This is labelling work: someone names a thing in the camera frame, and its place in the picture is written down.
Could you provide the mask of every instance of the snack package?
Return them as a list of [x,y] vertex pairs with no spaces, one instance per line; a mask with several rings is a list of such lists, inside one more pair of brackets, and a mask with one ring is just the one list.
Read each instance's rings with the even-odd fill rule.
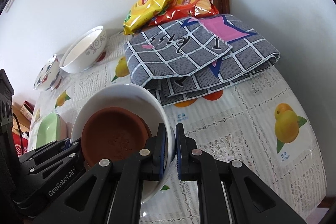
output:
[[167,6],[149,22],[150,26],[160,25],[187,16],[196,18],[219,14],[211,0],[171,0]]
[[133,34],[167,5],[169,0],[138,0],[128,12],[124,22],[124,33]]

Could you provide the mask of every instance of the screw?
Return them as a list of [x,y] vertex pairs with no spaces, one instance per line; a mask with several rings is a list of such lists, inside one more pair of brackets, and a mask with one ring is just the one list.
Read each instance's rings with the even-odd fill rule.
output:
[[99,165],[102,167],[108,166],[110,164],[110,161],[108,159],[102,159],[99,161]]
[[141,149],[141,150],[139,151],[139,154],[140,154],[141,156],[148,156],[148,155],[150,154],[150,151],[149,151],[148,149]]
[[191,154],[193,154],[194,156],[200,156],[200,155],[202,155],[202,150],[201,149],[193,149],[191,151]]
[[232,164],[233,167],[236,167],[236,168],[239,168],[239,167],[241,167],[243,165],[240,160],[233,160],[231,162],[231,164]]

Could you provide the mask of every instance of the tablecloth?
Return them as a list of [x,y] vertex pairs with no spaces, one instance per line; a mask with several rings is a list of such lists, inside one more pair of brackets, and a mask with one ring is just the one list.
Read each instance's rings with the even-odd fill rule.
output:
[[[69,133],[80,109],[93,94],[107,85],[130,82],[129,75],[120,75],[117,69],[125,63],[123,45],[129,39],[113,35],[90,69],[64,75],[57,89],[41,92],[33,113],[29,151],[36,148],[39,124],[50,112],[55,111],[65,120]],[[307,122],[294,141],[279,147],[274,110],[281,103],[290,105]],[[276,68],[164,110],[173,128],[183,123],[185,135],[218,160],[244,162],[301,217],[306,218],[325,197],[326,176],[315,134]],[[142,204],[140,223],[199,223],[197,183],[179,181],[173,168],[166,185],[167,190]]]

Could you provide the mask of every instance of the brown bowl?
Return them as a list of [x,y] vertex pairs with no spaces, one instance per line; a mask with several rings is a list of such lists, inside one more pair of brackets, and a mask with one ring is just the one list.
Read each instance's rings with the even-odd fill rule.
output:
[[93,167],[101,159],[128,158],[145,147],[151,132],[134,113],[121,107],[107,107],[93,114],[82,132],[82,151]]

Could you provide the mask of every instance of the white bowl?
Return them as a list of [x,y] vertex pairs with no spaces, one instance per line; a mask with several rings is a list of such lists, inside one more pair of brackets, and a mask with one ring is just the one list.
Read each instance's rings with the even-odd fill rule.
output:
[[106,41],[103,26],[89,30],[71,45],[59,66],[68,73],[78,73],[90,68],[103,52]]
[[95,112],[111,106],[125,108],[141,117],[153,136],[157,134],[159,123],[165,124],[167,142],[163,179],[160,182],[144,181],[141,201],[146,202],[160,191],[170,174],[171,163],[175,157],[174,131],[162,106],[149,91],[134,84],[113,84],[98,91],[85,103],[73,125],[71,142],[82,136],[86,122]]
[[61,80],[59,61],[54,54],[40,70],[34,83],[34,90],[53,90]]

